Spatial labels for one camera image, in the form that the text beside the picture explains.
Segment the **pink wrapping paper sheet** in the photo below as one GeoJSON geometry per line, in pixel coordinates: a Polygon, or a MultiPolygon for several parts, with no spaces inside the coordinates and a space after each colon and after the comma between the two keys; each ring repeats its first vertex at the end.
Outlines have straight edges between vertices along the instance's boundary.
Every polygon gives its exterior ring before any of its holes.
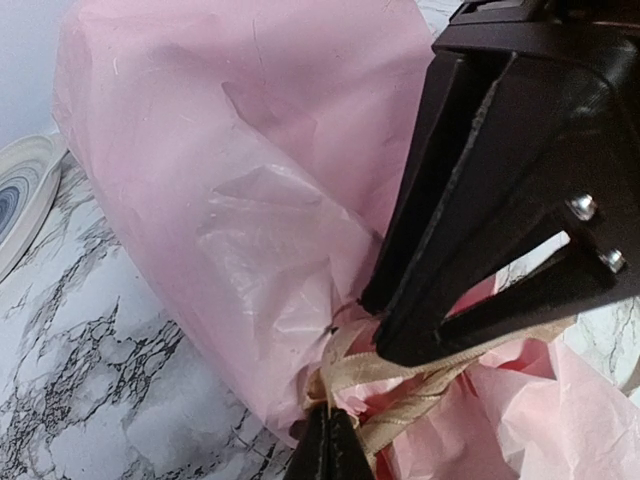
{"type": "MultiPolygon", "coordinates": [[[[431,43],[415,1],[78,1],[63,22],[54,117],[108,222],[289,445],[330,327],[364,313],[431,43]]],[[[639,479],[639,408],[560,339],[436,395],[378,479],[639,479]]]]}

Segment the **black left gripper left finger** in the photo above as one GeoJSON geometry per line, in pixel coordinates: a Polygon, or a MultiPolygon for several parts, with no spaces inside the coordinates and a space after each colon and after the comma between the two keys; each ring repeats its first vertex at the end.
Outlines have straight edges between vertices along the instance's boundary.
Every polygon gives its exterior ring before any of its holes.
{"type": "Polygon", "coordinates": [[[306,429],[291,456],[284,480],[329,480],[329,411],[326,405],[314,407],[306,429]]]}

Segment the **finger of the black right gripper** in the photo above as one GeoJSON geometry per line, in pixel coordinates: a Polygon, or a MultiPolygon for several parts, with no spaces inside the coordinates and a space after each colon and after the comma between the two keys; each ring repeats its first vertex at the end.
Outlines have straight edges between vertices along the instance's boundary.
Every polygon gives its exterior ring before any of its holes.
{"type": "Polygon", "coordinates": [[[383,359],[415,367],[639,292],[639,98],[509,54],[391,304],[383,359]]]}
{"type": "Polygon", "coordinates": [[[400,190],[360,304],[376,315],[390,306],[443,196],[472,121],[511,56],[438,52],[427,68],[400,190]]]}

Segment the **beige raffia ribbon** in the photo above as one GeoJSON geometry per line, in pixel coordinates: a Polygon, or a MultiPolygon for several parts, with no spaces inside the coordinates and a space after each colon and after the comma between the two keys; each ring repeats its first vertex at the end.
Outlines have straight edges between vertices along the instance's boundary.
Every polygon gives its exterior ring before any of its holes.
{"type": "Polygon", "coordinates": [[[382,479],[635,479],[639,410],[561,341],[566,318],[425,366],[340,328],[305,406],[345,410],[382,479]]]}

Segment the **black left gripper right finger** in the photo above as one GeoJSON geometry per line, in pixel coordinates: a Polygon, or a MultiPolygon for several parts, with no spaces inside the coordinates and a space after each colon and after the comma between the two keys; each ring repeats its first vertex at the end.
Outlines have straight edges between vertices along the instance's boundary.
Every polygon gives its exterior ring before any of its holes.
{"type": "Polygon", "coordinates": [[[331,412],[328,472],[333,480],[375,479],[350,417],[342,409],[331,412]]]}

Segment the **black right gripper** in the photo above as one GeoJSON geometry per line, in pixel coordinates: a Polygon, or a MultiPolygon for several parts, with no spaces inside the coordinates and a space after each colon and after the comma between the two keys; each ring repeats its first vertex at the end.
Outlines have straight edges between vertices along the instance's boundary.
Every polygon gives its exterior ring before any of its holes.
{"type": "Polygon", "coordinates": [[[430,83],[473,54],[517,54],[591,70],[625,100],[639,98],[637,1],[464,1],[432,47],[430,83]]]}

